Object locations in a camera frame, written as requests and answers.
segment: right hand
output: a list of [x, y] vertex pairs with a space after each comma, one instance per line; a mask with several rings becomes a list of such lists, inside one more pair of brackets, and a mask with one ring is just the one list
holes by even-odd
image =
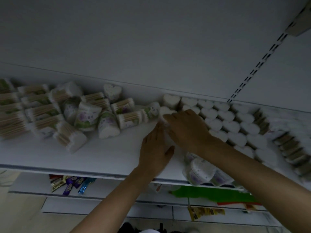
[[170, 125], [168, 134], [171, 139], [188, 152], [202, 156], [206, 146], [218, 140], [193, 110], [165, 114], [163, 118]]

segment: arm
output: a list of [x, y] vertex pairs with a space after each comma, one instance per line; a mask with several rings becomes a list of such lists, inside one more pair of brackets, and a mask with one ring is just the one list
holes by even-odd
[[174, 146], [165, 152], [163, 127], [157, 125], [142, 141], [139, 164], [71, 233], [115, 233], [140, 193], [169, 163]]
[[211, 136], [192, 110], [164, 115], [177, 145], [195, 153], [243, 185], [293, 233], [310, 232], [311, 192]]

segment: left hand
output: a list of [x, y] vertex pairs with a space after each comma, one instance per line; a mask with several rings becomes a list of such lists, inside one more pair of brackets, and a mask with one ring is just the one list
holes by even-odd
[[155, 128], [142, 141], [138, 168], [150, 173], [154, 178], [169, 163], [174, 150], [175, 146], [171, 146], [165, 152], [163, 125], [157, 123]]

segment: tiled floor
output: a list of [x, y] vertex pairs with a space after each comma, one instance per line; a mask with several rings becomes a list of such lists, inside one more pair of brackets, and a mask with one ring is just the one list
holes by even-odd
[[[14, 180], [17, 175], [13, 173], [7, 178], [1, 178], [0, 183]], [[7, 191], [8, 187], [0, 187], [1, 233], [67, 233], [84, 218], [84, 216], [79, 215], [41, 213], [40, 209], [45, 197], [7, 194]], [[127, 221], [141, 230], [158, 229], [162, 222], [167, 232], [185, 232], [186, 229], [197, 228], [200, 232], [208, 233], [278, 233], [276, 229], [267, 229], [266, 227], [149, 219], [127, 219]]]

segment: hand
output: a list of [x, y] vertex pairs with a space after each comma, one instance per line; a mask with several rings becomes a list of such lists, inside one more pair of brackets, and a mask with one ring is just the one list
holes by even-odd
[[168, 131], [171, 139], [188, 152], [202, 156], [205, 147], [218, 141], [209, 132], [205, 123], [192, 110], [165, 114], [163, 118], [169, 123]]
[[152, 178], [157, 176], [169, 163], [175, 146], [165, 152], [163, 125], [157, 123], [155, 128], [143, 139], [140, 148], [138, 168], [150, 173]]

